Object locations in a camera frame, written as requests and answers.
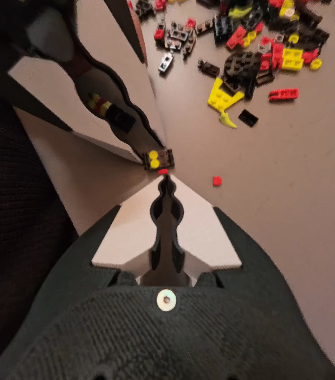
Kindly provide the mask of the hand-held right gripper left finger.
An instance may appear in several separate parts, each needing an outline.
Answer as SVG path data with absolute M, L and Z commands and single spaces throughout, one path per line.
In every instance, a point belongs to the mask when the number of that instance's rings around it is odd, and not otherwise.
M 151 270 L 150 252 L 157 227 L 152 220 L 152 203 L 160 196 L 163 176 L 157 177 L 122 202 L 91 263 L 95 267 L 128 271 L 136 278 Z

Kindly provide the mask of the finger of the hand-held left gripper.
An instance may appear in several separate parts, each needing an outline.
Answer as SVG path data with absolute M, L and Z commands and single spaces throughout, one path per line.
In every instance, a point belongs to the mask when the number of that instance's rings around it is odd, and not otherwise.
M 107 121 L 88 110 L 73 80 L 56 62 L 24 56 L 8 74 L 69 126 L 72 134 L 124 159 L 142 163 L 133 149 L 113 133 Z
M 76 1 L 76 34 L 88 61 L 107 73 L 160 147 L 165 131 L 127 1 Z

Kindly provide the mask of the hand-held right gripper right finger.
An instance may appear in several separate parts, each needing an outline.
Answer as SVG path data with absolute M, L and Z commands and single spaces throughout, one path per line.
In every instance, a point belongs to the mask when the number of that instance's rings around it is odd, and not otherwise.
M 176 221 L 173 257 L 191 283 L 202 273 L 239 269 L 241 259 L 215 208 L 176 177 L 170 177 L 171 212 Z

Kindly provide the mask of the black lego clip assembly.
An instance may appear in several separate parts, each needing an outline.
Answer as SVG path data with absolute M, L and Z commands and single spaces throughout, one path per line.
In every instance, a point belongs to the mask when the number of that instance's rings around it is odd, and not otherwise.
M 166 169 L 175 165 L 172 149 L 151 150 L 142 153 L 142 161 L 145 170 Z

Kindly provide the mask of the red yellow black lego stack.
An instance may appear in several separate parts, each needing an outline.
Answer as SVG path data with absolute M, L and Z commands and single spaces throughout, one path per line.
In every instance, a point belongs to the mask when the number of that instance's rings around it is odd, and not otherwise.
M 126 134 L 132 130 L 136 123 L 132 115 L 96 93 L 89 93 L 88 107 L 96 116 L 106 120 L 110 125 Z

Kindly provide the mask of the pile of lego pieces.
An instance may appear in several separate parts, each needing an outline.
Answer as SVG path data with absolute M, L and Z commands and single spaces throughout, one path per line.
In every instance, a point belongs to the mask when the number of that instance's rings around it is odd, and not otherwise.
M 299 72 L 303 66 L 312 70 L 321 67 L 321 52 L 330 33 L 320 24 L 323 17 L 308 5 L 309 1 L 196 1 L 218 13 L 203 22 L 190 17 L 182 24 L 166 21 L 167 4 L 180 1 L 135 1 L 133 9 L 140 21 L 161 13 L 153 36 L 156 48 L 165 54 L 158 67 L 165 76 L 173 66 L 174 53 L 186 63 L 199 37 L 213 33 L 216 47 L 225 47 L 230 55 L 235 52 L 260 52 L 261 67 L 255 77 L 243 81 L 229 80 L 219 66 L 199 59 L 198 70 L 223 81 L 221 89 L 233 96 L 244 93 L 251 100 L 256 87 L 275 80 L 280 70 Z

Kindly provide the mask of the yellow wedge lego plate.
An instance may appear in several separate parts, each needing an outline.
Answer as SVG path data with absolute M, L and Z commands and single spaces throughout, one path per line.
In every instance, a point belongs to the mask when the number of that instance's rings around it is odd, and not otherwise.
M 228 108 L 244 99 L 244 93 L 238 91 L 235 95 L 230 96 L 221 89 L 222 85 L 222 79 L 216 78 L 207 104 L 220 114 L 225 114 Z

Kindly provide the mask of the lime lego claw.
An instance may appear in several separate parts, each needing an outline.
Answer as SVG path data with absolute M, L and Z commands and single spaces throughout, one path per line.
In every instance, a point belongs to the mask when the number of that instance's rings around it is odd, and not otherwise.
M 237 125 L 230 120 L 228 113 L 225 113 L 224 111 L 220 112 L 219 121 L 223 125 L 228 126 L 230 128 L 233 128 L 233 129 L 237 128 Z

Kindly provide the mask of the black round lego plate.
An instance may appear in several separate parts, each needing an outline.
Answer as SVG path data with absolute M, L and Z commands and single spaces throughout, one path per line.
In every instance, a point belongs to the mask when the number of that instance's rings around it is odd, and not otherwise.
M 223 75 L 229 80 L 243 81 L 255 77 L 261 67 L 260 52 L 235 52 L 224 64 Z

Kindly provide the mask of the small black lego slope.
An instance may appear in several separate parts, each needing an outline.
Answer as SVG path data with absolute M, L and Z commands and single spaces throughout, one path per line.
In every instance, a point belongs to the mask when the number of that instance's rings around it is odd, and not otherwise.
M 239 114 L 238 119 L 249 127 L 254 127 L 257 124 L 257 122 L 259 121 L 259 118 L 256 117 L 255 115 L 253 115 L 247 109 L 244 109 Z

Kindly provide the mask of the red lego clip plate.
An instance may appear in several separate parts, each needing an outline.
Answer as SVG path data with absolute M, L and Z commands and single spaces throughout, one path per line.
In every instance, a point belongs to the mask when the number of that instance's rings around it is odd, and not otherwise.
M 298 88 L 281 88 L 270 91 L 269 102 L 291 102 L 299 97 Z

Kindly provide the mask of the person's left hand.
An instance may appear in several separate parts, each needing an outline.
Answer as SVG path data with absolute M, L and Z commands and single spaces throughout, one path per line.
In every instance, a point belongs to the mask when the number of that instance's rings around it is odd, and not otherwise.
M 129 7 L 129 11 L 130 11 L 131 17 L 132 17 L 132 21 L 133 21 L 133 24 L 134 24 L 134 27 L 135 27 L 135 30 L 136 30 L 136 34 L 137 34 L 138 40 L 140 42 L 141 50 L 142 50 L 142 53 L 143 53 L 143 56 L 144 56 L 145 65 L 146 65 L 146 67 L 148 67 L 147 51 L 146 51 L 146 45 L 145 45 L 144 36 L 143 36 L 143 33 L 142 33 L 141 22 L 140 22 L 139 17 L 137 16 L 136 12 L 133 9 L 132 2 L 131 1 L 127 1 L 127 3 L 128 3 L 128 7 Z

